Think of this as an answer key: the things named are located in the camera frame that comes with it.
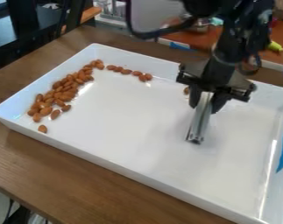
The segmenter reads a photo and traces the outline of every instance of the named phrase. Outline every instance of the wooden table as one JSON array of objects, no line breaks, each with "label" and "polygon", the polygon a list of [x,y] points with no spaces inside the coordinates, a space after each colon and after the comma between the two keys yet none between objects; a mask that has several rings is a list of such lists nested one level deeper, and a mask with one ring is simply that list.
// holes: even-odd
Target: wooden table
[{"label": "wooden table", "polygon": [[[0,102],[94,42],[166,60],[204,56],[83,26],[1,69]],[[255,78],[283,86],[283,73]],[[0,191],[55,223],[231,223],[1,123]]]}]

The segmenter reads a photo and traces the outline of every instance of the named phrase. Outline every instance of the pile of almonds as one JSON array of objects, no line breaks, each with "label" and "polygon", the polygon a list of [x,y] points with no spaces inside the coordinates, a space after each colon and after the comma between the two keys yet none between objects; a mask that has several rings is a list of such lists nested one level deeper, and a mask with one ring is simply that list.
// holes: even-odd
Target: pile of almonds
[{"label": "pile of almonds", "polygon": [[[68,74],[62,80],[57,80],[54,82],[52,89],[47,93],[37,94],[35,102],[27,114],[32,116],[34,122],[39,123],[44,116],[51,116],[51,119],[54,120],[59,117],[61,111],[69,111],[71,105],[67,105],[66,102],[70,102],[75,98],[80,85],[94,80],[91,75],[93,68],[103,70],[104,64],[100,59],[93,60],[90,64],[84,66],[78,73]],[[54,105],[59,106],[60,109],[53,109]],[[38,131],[47,133],[47,127],[45,125],[40,125]]]},{"label": "pile of almonds", "polygon": [[132,74],[134,76],[137,76],[139,78],[140,81],[142,82],[146,82],[146,81],[150,81],[152,80],[152,75],[148,74],[148,73],[141,73],[139,71],[131,71],[130,69],[124,69],[121,66],[113,66],[113,65],[109,65],[107,66],[107,69],[110,71],[113,71],[115,73],[121,73],[121,74]]}]

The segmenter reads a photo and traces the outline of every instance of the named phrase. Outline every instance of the almond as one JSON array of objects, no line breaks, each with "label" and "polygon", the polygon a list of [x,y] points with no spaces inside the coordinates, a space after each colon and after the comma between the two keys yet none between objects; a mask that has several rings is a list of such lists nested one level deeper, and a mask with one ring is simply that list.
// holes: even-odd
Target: almond
[{"label": "almond", "polygon": [[73,84],[73,82],[69,80],[67,83],[65,83],[65,84],[63,85],[63,87],[68,87],[68,86],[70,86],[71,84]]},{"label": "almond", "polygon": [[78,73],[73,73],[74,80],[78,78]]},{"label": "almond", "polygon": [[51,107],[51,105],[52,105],[52,103],[49,103],[49,102],[40,102],[39,103],[39,108],[40,109],[43,109],[43,108],[49,108],[49,107]]},{"label": "almond", "polygon": [[147,81],[148,81],[148,80],[150,81],[150,80],[152,80],[152,75],[146,73],[146,74],[145,74],[145,78],[146,78]]},{"label": "almond", "polygon": [[78,89],[73,87],[69,89],[68,92],[76,94],[78,92]]},{"label": "almond", "polygon": [[85,70],[84,73],[85,74],[92,74],[92,70]]},{"label": "almond", "polygon": [[78,75],[78,79],[83,80],[85,78],[85,73],[84,71],[80,70],[79,75]]},{"label": "almond", "polygon": [[42,116],[48,116],[49,114],[51,114],[53,111],[53,108],[43,108],[40,110],[40,114]]},{"label": "almond", "polygon": [[145,82],[146,81],[145,75],[143,74],[139,75],[139,80]]},{"label": "almond", "polygon": [[92,61],[90,62],[90,65],[91,65],[92,67],[95,67],[96,64],[97,64],[97,62],[96,62],[95,60],[92,60]]},{"label": "almond", "polygon": [[75,97],[75,93],[72,93],[72,92],[64,92],[63,95],[69,96],[71,98]]},{"label": "almond", "polygon": [[42,102],[42,101],[43,101],[43,95],[42,95],[42,94],[37,94],[35,101],[36,101],[36,102]]},{"label": "almond", "polygon": [[71,88],[72,88],[71,86],[64,87],[64,88],[62,89],[62,91],[65,92],[65,91],[68,91],[68,90],[71,89]]},{"label": "almond", "polygon": [[53,101],[54,101],[54,98],[48,98],[45,102],[46,103],[53,103]]},{"label": "almond", "polygon": [[86,65],[83,67],[82,69],[84,72],[88,71],[88,70],[92,70],[92,66],[91,65]]},{"label": "almond", "polygon": [[51,95],[51,94],[54,94],[54,89],[51,89],[50,91],[48,91],[48,92],[46,93],[46,95]]},{"label": "almond", "polygon": [[67,75],[67,79],[68,79],[68,81],[73,81],[74,77],[71,74],[68,74]]},{"label": "almond", "polygon": [[35,102],[32,106],[31,109],[40,109],[40,104],[39,102]]},{"label": "almond", "polygon": [[39,113],[36,113],[34,116],[33,116],[33,121],[38,123],[41,121],[41,114]]},{"label": "almond", "polygon": [[76,79],[76,82],[79,83],[80,85],[84,84],[83,80]]},{"label": "almond", "polygon": [[117,67],[116,66],[113,66],[113,65],[109,65],[107,66],[107,69],[108,70],[115,70]]},{"label": "almond", "polygon": [[123,71],[121,71],[121,74],[131,74],[131,70],[130,69],[124,69]]},{"label": "almond", "polygon": [[87,74],[86,79],[89,80],[89,81],[93,81],[95,78],[93,78],[93,76]]},{"label": "almond", "polygon": [[184,94],[185,95],[189,95],[189,89],[190,89],[189,87],[184,88]]},{"label": "almond", "polygon": [[134,71],[134,72],[132,72],[132,75],[135,75],[135,76],[139,76],[139,75],[141,75],[142,73],[141,72],[139,72],[139,71]]},{"label": "almond", "polygon": [[97,63],[97,64],[103,64],[103,61],[100,60],[100,59],[97,59],[97,60],[96,60],[96,63]]},{"label": "almond", "polygon": [[59,115],[60,115],[60,110],[59,109],[55,109],[52,114],[51,114],[51,119],[54,120],[56,119]]},{"label": "almond", "polygon": [[47,99],[49,98],[53,98],[53,94],[46,94],[44,97],[43,97],[43,100],[46,101]]},{"label": "almond", "polygon": [[64,85],[67,82],[68,82],[68,78],[64,78],[64,79],[61,80],[61,85]]},{"label": "almond", "polygon": [[32,108],[32,109],[30,109],[28,112],[27,112],[27,114],[29,115],[29,116],[33,116],[33,115],[35,115],[36,113],[38,113],[39,112],[39,109],[38,108]]},{"label": "almond", "polygon": [[64,107],[61,108],[61,110],[62,110],[63,112],[67,112],[67,111],[69,111],[70,109],[71,109],[71,105],[65,105]]},{"label": "almond", "polygon": [[76,82],[74,82],[73,85],[71,85],[71,87],[72,87],[72,88],[78,88],[78,87],[79,87],[79,84],[76,83]]},{"label": "almond", "polygon": [[68,95],[62,95],[60,97],[60,100],[64,101],[64,102],[70,102],[72,100],[72,97],[68,96]]},{"label": "almond", "polygon": [[62,100],[60,100],[60,99],[56,99],[54,102],[55,102],[58,106],[60,106],[60,107],[64,107],[64,106],[65,106],[65,103],[64,103]]},{"label": "almond", "polygon": [[98,64],[96,64],[96,68],[99,69],[99,70],[103,70],[104,65],[102,63],[98,63]]},{"label": "almond", "polygon": [[115,68],[114,69],[114,72],[116,72],[116,73],[120,73],[121,71],[123,71],[124,70],[124,68],[123,67],[121,67],[121,66],[118,66],[117,68]]},{"label": "almond", "polygon": [[45,125],[40,125],[38,127],[38,131],[43,132],[43,133],[47,133],[47,127]]},{"label": "almond", "polygon": [[59,92],[59,93],[55,93],[55,94],[53,95],[53,98],[59,99],[59,97],[61,97],[61,96],[62,96],[62,93]]},{"label": "almond", "polygon": [[59,92],[62,91],[62,89],[63,89],[63,86],[60,86],[60,87],[57,87],[55,91],[56,91],[56,93],[59,93]]},{"label": "almond", "polygon": [[61,85],[61,82],[58,80],[53,84],[53,89],[58,88]]}]

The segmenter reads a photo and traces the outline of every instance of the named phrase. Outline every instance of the yellow object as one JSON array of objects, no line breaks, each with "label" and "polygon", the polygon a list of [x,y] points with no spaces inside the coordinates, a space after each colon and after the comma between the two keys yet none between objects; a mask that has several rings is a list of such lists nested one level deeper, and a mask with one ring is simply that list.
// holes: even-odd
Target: yellow object
[{"label": "yellow object", "polygon": [[282,45],[276,43],[275,41],[272,41],[271,44],[268,46],[268,49],[274,51],[274,52],[283,52]]}]

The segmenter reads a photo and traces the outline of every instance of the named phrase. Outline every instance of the white tray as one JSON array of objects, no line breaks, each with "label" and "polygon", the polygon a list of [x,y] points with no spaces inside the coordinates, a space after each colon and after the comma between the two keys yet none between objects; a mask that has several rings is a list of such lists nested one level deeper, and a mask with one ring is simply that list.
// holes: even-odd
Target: white tray
[{"label": "white tray", "polygon": [[[153,74],[95,70],[71,111],[26,114],[34,95],[94,59]],[[93,44],[0,104],[9,128],[238,223],[283,223],[283,88],[256,83],[249,103],[230,101],[210,120],[206,141],[184,141],[194,111],[176,83],[178,64]]]}]

